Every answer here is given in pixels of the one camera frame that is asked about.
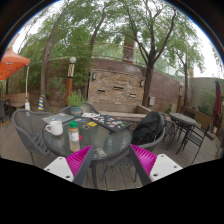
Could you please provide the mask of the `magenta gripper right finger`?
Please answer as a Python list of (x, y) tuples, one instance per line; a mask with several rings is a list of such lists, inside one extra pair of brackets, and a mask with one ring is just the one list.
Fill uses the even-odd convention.
[(155, 155), (133, 144), (130, 145), (129, 155), (143, 186), (182, 169), (167, 155)]

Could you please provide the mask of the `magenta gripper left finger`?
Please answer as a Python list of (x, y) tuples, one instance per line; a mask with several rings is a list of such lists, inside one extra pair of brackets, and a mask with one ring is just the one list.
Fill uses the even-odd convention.
[(58, 157), (45, 171), (81, 186), (94, 154), (94, 147), (87, 146), (68, 157)]

